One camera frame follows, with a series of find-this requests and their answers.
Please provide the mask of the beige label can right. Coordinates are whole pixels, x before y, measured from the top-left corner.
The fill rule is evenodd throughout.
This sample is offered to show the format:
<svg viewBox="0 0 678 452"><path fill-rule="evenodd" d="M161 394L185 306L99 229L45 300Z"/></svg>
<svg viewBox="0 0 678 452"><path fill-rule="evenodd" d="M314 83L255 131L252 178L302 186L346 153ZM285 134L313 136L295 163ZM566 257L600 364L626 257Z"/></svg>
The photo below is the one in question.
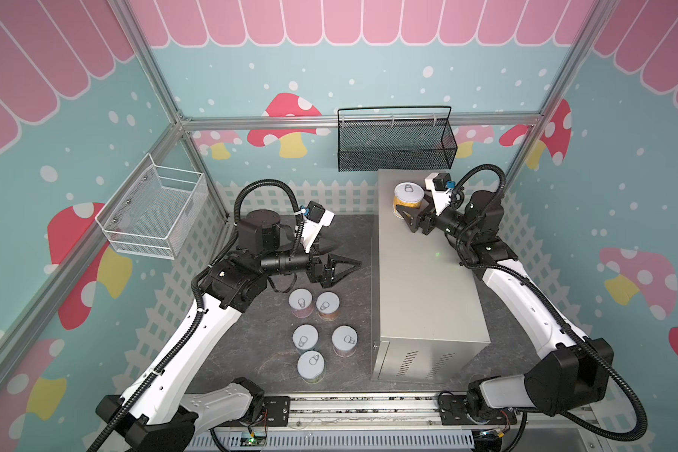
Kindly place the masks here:
<svg viewBox="0 0 678 452"><path fill-rule="evenodd" d="M331 344L337 356L342 358L350 357L356 352L358 333L348 325L339 326L333 331Z"/></svg>

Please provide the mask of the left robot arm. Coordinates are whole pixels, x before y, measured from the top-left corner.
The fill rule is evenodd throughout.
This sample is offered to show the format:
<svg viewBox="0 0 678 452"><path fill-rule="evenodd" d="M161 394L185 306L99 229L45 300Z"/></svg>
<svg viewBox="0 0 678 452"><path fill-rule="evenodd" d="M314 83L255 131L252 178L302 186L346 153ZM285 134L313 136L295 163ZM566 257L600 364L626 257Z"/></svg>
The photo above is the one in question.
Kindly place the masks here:
<svg viewBox="0 0 678 452"><path fill-rule="evenodd" d="M288 197L295 224L282 242L283 223L272 210L241 214L246 198L259 188L278 188ZM234 205L231 235L207 267L190 283L193 303L175 334L150 366L120 395L107 395L96 408L104 429L89 445L98 451L117 434L132 451L183 451L193 438L237 422L251 431L269 421L265 392L246 378L202 395L186 391L218 341L267 289L276 275L306 275L332 288L361 267L358 260L320 250L315 243L334 214L317 202L302 206L288 184L262 179L245 186Z"/></svg>

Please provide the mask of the green label can front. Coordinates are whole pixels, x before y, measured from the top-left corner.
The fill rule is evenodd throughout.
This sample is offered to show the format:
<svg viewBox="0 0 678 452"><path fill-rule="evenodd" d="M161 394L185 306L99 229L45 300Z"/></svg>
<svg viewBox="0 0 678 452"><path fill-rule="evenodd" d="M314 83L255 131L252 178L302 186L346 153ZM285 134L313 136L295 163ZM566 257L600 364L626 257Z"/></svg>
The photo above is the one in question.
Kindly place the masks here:
<svg viewBox="0 0 678 452"><path fill-rule="evenodd" d="M315 350L310 350L301 354L297 363L299 376L308 384L315 384L321 381L325 371L325 360L323 355Z"/></svg>

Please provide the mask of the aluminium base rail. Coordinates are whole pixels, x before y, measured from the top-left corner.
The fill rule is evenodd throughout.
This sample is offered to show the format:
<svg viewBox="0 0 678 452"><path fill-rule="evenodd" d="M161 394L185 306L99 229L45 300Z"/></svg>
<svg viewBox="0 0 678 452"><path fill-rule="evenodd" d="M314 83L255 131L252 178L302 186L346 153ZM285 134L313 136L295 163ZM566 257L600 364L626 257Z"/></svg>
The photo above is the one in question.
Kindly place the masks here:
<svg viewBox="0 0 678 452"><path fill-rule="evenodd" d="M282 394L269 420L200 434L191 451L608 451L608 442L564 417L507 409L474 422L457 395Z"/></svg>

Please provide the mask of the yellow label can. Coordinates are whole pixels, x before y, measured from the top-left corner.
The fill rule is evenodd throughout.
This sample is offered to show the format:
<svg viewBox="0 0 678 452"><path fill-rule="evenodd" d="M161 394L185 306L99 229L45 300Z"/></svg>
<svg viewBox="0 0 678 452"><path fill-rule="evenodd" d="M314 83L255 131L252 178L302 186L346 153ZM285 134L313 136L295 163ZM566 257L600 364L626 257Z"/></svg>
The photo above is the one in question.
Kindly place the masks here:
<svg viewBox="0 0 678 452"><path fill-rule="evenodd" d="M398 218L401 217L397 210L400 206L419 208L423 203L424 196L424 188L416 183L402 182L398 184L394 189L394 215Z"/></svg>

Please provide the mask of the orange label can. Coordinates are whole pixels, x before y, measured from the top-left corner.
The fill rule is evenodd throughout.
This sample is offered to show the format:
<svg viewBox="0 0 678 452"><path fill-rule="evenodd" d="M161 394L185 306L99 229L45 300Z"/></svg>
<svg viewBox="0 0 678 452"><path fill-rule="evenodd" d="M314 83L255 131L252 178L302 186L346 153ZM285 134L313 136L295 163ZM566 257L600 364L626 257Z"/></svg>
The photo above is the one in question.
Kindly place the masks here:
<svg viewBox="0 0 678 452"><path fill-rule="evenodd" d="M338 318L341 301L333 292L324 292L316 299L316 310L322 320L333 321Z"/></svg>

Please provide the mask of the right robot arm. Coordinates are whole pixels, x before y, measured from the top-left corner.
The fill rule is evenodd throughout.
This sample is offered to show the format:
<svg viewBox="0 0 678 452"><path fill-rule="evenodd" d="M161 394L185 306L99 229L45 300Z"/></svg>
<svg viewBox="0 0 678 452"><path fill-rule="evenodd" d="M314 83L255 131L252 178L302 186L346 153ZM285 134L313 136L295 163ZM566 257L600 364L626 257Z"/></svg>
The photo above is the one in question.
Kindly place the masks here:
<svg viewBox="0 0 678 452"><path fill-rule="evenodd" d="M471 382L462 411L477 424L501 412L519 412L519 435L525 432L529 414L537 412L560 415L615 442L640 440L648 431L648 416L636 392L613 368L610 344L592 339L561 314L499 237L506 184L506 174L493 164L479 165L459 181L435 171L425 179L420 207L398 205L395 209L412 232L444 233L460 265L505 303L540 358L525 374ZM636 421L629 431L608 431L573 413L603 400L610 382L625 394L634 412Z"/></svg>

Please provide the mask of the beige metal cabinet counter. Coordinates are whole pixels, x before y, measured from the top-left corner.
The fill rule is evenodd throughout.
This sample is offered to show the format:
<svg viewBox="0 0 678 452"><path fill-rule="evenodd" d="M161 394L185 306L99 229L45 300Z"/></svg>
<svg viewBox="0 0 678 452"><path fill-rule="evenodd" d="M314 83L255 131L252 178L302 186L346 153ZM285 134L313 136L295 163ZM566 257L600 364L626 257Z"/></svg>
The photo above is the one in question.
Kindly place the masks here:
<svg viewBox="0 0 678 452"><path fill-rule="evenodd" d="M412 232L394 213L396 186L424 176L378 173L371 242L375 380L444 383L491 343L474 274L460 266L441 232Z"/></svg>

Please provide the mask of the white lid can middle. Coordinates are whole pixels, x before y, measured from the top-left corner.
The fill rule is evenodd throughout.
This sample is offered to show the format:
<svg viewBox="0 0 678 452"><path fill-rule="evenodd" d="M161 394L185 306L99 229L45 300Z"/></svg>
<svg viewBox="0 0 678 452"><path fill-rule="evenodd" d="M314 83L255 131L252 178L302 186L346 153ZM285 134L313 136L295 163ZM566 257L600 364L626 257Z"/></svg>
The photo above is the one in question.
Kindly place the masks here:
<svg viewBox="0 0 678 452"><path fill-rule="evenodd" d="M294 347L300 354L315 350L318 339L318 329L310 324L299 325L292 334Z"/></svg>

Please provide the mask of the black mesh wall basket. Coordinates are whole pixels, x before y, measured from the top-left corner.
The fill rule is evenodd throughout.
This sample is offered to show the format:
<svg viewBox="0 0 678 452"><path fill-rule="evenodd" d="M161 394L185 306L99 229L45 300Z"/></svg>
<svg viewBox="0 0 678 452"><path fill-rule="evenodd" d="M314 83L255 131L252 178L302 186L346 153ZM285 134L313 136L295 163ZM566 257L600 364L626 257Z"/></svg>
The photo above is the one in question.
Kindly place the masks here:
<svg viewBox="0 0 678 452"><path fill-rule="evenodd" d="M449 170L458 150L451 113L441 105L338 109L339 171Z"/></svg>

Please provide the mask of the pink label can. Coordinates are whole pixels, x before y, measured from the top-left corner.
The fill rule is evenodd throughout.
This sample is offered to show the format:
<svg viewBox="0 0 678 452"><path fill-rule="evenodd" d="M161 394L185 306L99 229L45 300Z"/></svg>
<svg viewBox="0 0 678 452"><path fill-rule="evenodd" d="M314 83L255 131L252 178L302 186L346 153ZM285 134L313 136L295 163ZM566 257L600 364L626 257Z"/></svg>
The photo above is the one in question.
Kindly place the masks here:
<svg viewBox="0 0 678 452"><path fill-rule="evenodd" d="M308 318L314 312L312 293L305 288L298 288L289 294L288 304L296 318Z"/></svg>

